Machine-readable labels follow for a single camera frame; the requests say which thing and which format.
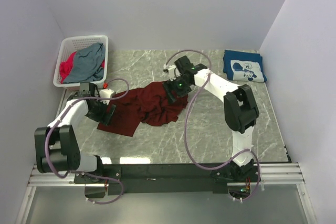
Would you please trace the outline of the dark red t shirt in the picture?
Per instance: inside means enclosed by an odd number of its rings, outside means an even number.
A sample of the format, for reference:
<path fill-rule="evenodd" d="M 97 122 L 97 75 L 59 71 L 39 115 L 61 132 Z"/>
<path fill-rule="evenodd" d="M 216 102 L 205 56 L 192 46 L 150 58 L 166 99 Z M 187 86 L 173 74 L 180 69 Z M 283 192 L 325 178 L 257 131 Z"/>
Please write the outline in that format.
<path fill-rule="evenodd" d="M 152 82 L 144 88 L 129 90 L 124 97 L 110 101 L 108 108 L 115 106 L 108 126 L 98 124 L 97 129 L 114 134 L 132 137 L 140 123 L 162 126 L 176 122 L 179 114 L 187 107 L 188 96 L 177 97 L 170 103 L 162 82 Z"/>

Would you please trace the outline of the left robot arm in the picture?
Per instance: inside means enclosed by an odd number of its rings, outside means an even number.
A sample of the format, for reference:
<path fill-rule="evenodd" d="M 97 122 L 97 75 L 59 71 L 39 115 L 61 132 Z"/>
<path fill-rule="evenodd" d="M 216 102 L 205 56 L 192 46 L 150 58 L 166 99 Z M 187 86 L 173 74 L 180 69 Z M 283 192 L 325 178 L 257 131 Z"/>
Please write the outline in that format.
<path fill-rule="evenodd" d="M 90 93 L 76 92 L 68 97 L 66 106 L 46 127 L 35 130 L 35 153 L 40 173 L 88 172 L 101 175 L 103 164 L 99 156 L 81 153 L 74 129 L 83 117 L 103 123 L 111 122 L 114 108 L 108 102 L 114 91 L 99 91 L 98 99 L 84 100 Z"/>

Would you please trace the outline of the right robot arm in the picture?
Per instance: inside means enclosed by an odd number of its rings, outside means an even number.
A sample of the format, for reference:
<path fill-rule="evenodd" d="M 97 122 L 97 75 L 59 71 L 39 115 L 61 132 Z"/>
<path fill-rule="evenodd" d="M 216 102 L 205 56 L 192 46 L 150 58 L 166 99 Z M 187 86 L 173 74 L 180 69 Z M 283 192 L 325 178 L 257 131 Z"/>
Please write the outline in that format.
<path fill-rule="evenodd" d="M 185 97 L 191 86 L 206 90 L 220 99 L 224 107 L 224 119 L 232 131 L 233 151 L 225 165 L 215 170 L 217 177 L 229 182 L 245 180 L 254 171 L 254 156 L 251 152 L 253 131 L 259 117 L 259 110 L 251 87 L 239 86 L 214 74 L 203 64 L 194 65 L 187 56 L 165 64 L 163 71 L 169 80 L 163 83 L 168 100 L 174 103 Z"/>

